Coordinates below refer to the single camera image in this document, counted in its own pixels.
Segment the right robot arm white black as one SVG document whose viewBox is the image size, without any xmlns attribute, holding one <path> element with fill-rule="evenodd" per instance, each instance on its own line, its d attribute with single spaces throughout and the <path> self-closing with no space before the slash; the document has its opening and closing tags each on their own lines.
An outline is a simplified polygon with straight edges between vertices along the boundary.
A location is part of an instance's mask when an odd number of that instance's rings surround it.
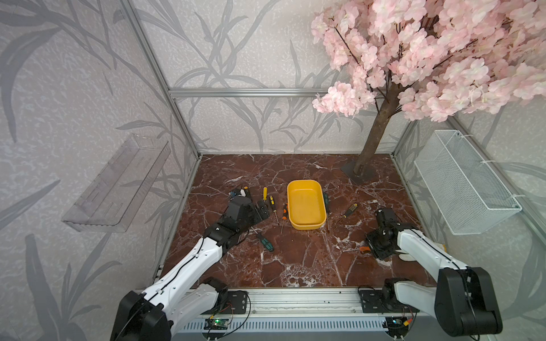
<svg viewBox="0 0 546 341">
<path fill-rule="evenodd" d="M 401 223 L 391 208 L 376 211 L 376 230 L 366 235 L 367 247 L 377 260 L 400 253 L 412 257 L 435 280 L 426 287 L 404 278 L 388 278 L 380 302 L 396 308 L 424 312 L 436 318 L 452 337 L 497 335 L 503 321 L 489 273 L 470 267 L 449 255 L 410 223 Z"/>
</svg>

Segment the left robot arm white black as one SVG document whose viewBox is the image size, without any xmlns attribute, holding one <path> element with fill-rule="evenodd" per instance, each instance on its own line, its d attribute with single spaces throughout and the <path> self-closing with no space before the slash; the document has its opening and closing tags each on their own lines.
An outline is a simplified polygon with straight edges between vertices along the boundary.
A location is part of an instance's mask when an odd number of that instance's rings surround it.
<svg viewBox="0 0 546 341">
<path fill-rule="evenodd" d="M 170 340 L 198 315 L 221 310 L 228 294 L 224 283 L 212 278 L 197 289 L 193 284 L 269 217 L 267 201 L 233 197 L 175 267 L 142 293 L 130 291 L 120 301 L 111 340 Z"/>
</svg>

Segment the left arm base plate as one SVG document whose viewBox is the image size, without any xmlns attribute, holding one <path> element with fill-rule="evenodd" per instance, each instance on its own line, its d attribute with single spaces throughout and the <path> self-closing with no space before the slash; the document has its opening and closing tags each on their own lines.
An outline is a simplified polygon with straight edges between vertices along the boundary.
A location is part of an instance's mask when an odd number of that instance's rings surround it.
<svg viewBox="0 0 546 341">
<path fill-rule="evenodd" d="M 226 291 L 220 293 L 218 299 L 206 314 L 244 314 L 247 312 L 248 292 L 247 291 Z"/>
</svg>

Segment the black yellow dotted screwdriver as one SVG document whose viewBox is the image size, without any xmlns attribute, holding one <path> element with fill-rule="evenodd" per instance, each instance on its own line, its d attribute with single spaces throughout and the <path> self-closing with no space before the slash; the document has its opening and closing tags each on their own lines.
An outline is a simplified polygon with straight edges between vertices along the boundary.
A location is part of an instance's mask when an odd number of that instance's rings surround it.
<svg viewBox="0 0 546 341">
<path fill-rule="evenodd" d="M 344 214 L 341 215 L 341 217 L 339 217 L 338 219 L 338 222 L 340 223 L 341 221 L 345 220 L 346 218 L 350 217 L 352 214 L 355 213 L 355 211 L 358 209 L 358 203 L 354 203 L 352 204 L 346 211 Z"/>
</svg>

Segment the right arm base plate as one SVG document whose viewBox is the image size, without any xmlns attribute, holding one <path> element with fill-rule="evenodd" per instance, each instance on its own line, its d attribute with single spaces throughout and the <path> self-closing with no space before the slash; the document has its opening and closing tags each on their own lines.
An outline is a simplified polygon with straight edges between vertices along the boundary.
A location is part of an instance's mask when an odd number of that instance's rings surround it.
<svg viewBox="0 0 546 341">
<path fill-rule="evenodd" d="M 409 313 L 410 308 L 382 297 L 382 291 L 371 287 L 358 287 L 362 312 L 364 313 Z"/>
</svg>

